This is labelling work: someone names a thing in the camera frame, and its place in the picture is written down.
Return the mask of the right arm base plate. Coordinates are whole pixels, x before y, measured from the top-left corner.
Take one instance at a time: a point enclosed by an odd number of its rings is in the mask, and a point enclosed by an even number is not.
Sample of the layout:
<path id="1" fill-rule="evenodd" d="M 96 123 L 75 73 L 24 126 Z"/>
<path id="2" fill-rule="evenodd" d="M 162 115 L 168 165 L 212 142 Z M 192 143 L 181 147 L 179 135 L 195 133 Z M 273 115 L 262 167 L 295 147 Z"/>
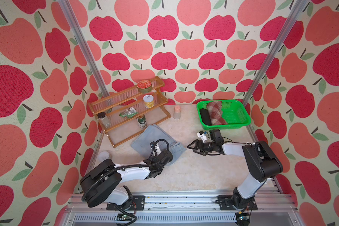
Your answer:
<path id="1" fill-rule="evenodd" d="M 246 209 L 256 211 L 258 206 L 254 197 L 244 199 L 240 195 L 219 195 L 215 204 L 218 204 L 222 211 L 244 211 Z"/>

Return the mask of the red plaid skirt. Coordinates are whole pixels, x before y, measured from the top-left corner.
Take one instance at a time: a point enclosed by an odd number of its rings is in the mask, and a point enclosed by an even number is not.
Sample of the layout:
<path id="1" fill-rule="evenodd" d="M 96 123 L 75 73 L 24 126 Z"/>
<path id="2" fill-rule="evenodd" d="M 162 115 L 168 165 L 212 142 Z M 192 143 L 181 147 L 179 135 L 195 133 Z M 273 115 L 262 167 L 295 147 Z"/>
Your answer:
<path id="1" fill-rule="evenodd" d="M 212 125 L 227 125 L 228 123 L 222 116 L 222 102 L 212 101 L 206 105 Z"/>

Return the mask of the light denim skirt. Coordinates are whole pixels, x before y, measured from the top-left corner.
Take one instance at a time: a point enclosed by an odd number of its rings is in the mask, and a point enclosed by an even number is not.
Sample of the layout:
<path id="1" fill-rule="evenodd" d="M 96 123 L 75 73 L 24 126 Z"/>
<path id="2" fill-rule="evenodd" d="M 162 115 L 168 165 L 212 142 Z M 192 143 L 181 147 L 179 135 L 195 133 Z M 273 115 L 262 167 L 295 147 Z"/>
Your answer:
<path id="1" fill-rule="evenodd" d="M 132 142 L 131 147 L 145 159 L 148 159 L 151 154 L 150 143 L 158 139 L 165 139 L 169 143 L 169 151 L 173 156 L 173 160 L 168 163 L 167 166 L 173 165 L 186 151 L 186 148 L 180 142 L 173 139 L 156 124 L 149 125 L 144 132 Z"/>

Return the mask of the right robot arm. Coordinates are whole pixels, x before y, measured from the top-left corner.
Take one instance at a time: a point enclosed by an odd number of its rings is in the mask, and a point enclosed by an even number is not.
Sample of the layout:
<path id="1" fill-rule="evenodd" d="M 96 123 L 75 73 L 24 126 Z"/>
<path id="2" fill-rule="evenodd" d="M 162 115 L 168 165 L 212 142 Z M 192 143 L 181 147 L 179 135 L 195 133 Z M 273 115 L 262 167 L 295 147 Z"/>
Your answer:
<path id="1" fill-rule="evenodd" d="M 254 200 L 257 191 L 271 178 L 283 172 L 283 165 L 265 141 L 255 143 L 234 142 L 222 136 L 220 130 L 201 131 L 198 139 L 187 148 L 202 156 L 237 155 L 245 158 L 248 175 L 241 185 L 233 190 L 230 199 L 223 200 L 236 210 L 246 209 Z"/>

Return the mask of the black skirt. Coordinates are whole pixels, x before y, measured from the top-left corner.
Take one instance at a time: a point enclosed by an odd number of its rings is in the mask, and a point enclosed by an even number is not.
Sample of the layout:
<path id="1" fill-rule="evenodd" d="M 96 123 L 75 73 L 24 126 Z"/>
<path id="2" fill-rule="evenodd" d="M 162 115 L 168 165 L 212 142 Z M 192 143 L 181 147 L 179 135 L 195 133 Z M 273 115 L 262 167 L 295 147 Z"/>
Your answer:
<path id="1" fill-rule="evenodd" d="M 205 109 L 205 108 L 200 109 L 200 116 L 201 116 L 201 120 L 202 120 L 204 125 L 207 125 L 207 126 L 212 125 L 211 117 L 210 117 L 209 111 L 207 109 Z"/>

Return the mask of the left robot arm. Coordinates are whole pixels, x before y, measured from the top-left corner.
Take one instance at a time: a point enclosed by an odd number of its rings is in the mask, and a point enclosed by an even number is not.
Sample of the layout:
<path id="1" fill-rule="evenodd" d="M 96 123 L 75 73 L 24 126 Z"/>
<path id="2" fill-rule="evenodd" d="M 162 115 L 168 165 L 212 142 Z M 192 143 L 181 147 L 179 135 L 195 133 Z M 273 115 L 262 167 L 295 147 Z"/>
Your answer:
<path id="1" fill-rule="evenodd" d="M 168 150 L 133 165 L 114 164 L 112 160 L 107 159 L 80 180 L 82 202 L 90 208 L 107 202 L 127 209 L 134 198 L 128 187 L 120 184 L 155 178 L 172 160 L 173 155 Z"/>

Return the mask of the green plastic basket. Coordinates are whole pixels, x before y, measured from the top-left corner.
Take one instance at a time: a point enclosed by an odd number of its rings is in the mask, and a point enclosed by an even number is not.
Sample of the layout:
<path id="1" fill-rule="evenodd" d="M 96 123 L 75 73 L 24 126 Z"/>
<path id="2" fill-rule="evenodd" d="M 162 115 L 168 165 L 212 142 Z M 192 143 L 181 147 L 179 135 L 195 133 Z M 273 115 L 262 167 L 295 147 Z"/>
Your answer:
<path id="1" fill-rule="evenodd" d="M 228 130 L 228 129 L 239 129 L 243 126 L 248 126 L 251 123 L 250 116 L 246 111 L 243 104 L 238 100 L 228 99 L 222 100 L 222 118 L 228 123 L 225 125 L 206 125 L 201 117 L 200 110 L 207 109 L 206 106 L 208 103 L 214 102 L 213 100 L 200 101 L 196 104 L 196 108 L 199 115 L 199 120 L 202 125 L 202 128 L 206 131 L 219 129 L 219 130 Z"/>

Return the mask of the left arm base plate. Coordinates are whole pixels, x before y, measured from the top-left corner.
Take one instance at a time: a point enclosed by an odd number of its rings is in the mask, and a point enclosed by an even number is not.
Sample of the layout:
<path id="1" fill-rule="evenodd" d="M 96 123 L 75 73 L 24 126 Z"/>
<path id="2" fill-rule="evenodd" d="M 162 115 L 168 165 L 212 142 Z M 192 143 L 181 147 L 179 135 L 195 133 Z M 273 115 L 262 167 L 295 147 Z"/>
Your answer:
<path id="1" fill-rule="evenodd" d="M 134 195 L 130 197 L 128 201 L 120 205 L 120 207 L 125 211 L 143 211 L 145 206 L 145 196 L 144 195 Z"/>

